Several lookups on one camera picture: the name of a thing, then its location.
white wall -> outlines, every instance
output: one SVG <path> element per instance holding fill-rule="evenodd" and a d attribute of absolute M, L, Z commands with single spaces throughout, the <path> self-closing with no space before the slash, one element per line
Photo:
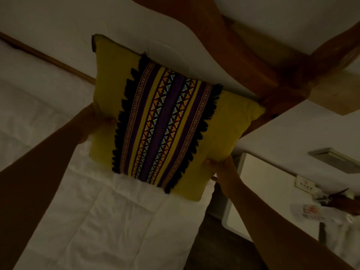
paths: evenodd
<path fill-rule="evenodd" d="M 306 53 L 360 20 L 360 0 L 216 2 L 224 14 Z M 253 95 L 224 72 L 187 27 L 131 0 L 1 0 L 0 31 L 93 77 L 90 38 L 102 33 L 182 73 Z M 352 68 L 360 72 L 356 64 Z M 359 175 L 307 155 L 333 147 L 360 160 L 359 121 L 360 112 L 341 117 L 306 101 L 241 139 L 236 151 L 247 150 L 328 189 L 347 185 L 360 192 Z"/>

yellow stripe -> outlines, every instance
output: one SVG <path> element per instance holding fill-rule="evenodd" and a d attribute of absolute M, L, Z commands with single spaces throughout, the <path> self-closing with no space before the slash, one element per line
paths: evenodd
<path fill-rule="evenodd" d="M 177 132 L 176 132 L 176 135 L 175 135 L 174 141 L 173 141 L 173 143 L 172 143 L 172 145 L 171 145 L 171 148 L 170 148 L 170 150 L 169 150 L 169 153 L 168 153 L 168 155 L 167 155 L 167 157 L 166 157 L 166 159 L 165 159 L 165 162 L 164 162 L 164 164 L 162 165 L 162 167 L 160 168 L 160 171 L 159 171 L 159 173 L 158 173 L 158 175 L 157 175 L 157 177 L 156 177 L 156 179 L 155 179 L 155 183 L 154 183 L 155 186 L 157 186 L 157 184 L 160 182 L 160 179 L 161 179 L 162 175 L 164 174 L 166 167 L 169 165 L 169 162 L 170 162 L 171 158 L 173 157 L 173 155 L 174 155 L 174 153 L 175 153 L 175 149 L 176 149 L 176 147 L 177 147 L 177 145 L 178 145 L 178 143 L 179 143 L 179 139 L 180 139 L 182 130 L 183 130 L 184 127 L 185 127 L 186 120 L 187 120 L 188 117 L 189 117 L 190 110 L 191 110 L 191 108 L 192 108 L 192 106 L 193 106 L 193 104 L 194 104 L 196 95 L 197 95 L 197 93 L 198 93 L 198 91 L 199 91 L 200 84 L 201 84 L 201 81 L 198 81 L 198 83 L 197 83 L 197 85 L 196 85 L 196 89 L 195 89 L 195 91 L 194 91 L 194 94 L 193 94 L 193 96 L 191 97 L 191 100 L 190 100 L 190 102 L 189 102 L 189 105 L 188 105 L 187 108 L 186 108 L 185 114 L 184 114 L 184 116 L 183 116 L 183 118 L 182 118 L 182 120 L 181 120 L 181 123 L 180 123 L 180 125 L 179 125 L 179 128 L 178 128 L 178 130 L 177 130 Z"/>
<path fill-rule="evenodd" d="M 129 176 L 131 176 L 132 171 L 133 171 L 133 164 L 134 164 L 135 157 L 136 157 L 136 154 L 137 154 L 137 148 L 139 146 L 141 136 L 143 135 L 143 129 L 144 129 L 145 122 L 146 122 L 146 120 L 148 118 L 149 109 L 150 109 L 151 104 L 153 102 L 153 97 L 154 97 L 155 91 L 156 91 L 156 89 L 158 87 L 158 84 L 160 82 L 160 79 L 161 79 L 162 75 L 164 74 L 164 71 L 165 71 L 165 68 L 161 67 L 159 72 L 157 73 L 157 75 L 155 77 L 153 85 L 151 86 L 150 93 L 149 93 L 149 96 L 148 96 L 148 100 L 146 101 L 144 112 L 142 114 L 141 122 L 140 122 L 140 125 L 139 125 L 139 129 L 137 131 L 137 135 L 136 135 L 135 142 L 134 142 L 134 145 L 133 145 L 133 153 L 131 154 L 130 163 L 129 163 L 129 169 L 128 169 L 128 175 Z"/>

floor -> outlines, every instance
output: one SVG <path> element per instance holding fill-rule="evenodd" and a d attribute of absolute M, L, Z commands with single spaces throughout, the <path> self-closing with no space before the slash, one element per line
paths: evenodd
<path fill-rule="evenodd" d="M 184 270 L 266 270 L 255 245 L 206 214 Z"/>

white table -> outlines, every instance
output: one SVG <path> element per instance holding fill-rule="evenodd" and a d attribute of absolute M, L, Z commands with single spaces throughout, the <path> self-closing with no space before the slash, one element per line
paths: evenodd
<path fill-rule="evenodd" d="M 294 176 L 248 153 L 241 155 L 238 173 L 245 185 L 264 202 L 318 240 L 319 223 L 310 220 L 298 222 L 290 212 L 291 204 L 314 204 L 310 194 L 295 187 Z M 227 202 L 222 223 L 225 228 L 251 241 L 243 221 L 230 200 Z"/>

power strip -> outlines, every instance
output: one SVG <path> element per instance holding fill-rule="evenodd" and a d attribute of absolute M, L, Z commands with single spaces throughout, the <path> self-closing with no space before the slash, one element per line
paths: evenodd
<path fill-rule="evenodd" d="M 309 179 L 306 179 L 306 178 L 302 177 L 301 175 L 296 176 L 295 187 L 297 187 L 298 189 L 301 189 L 302 191 L 310 193 L 310 194 L 315 194 L 317 191 L 315 182 L 313 182 Z"/>

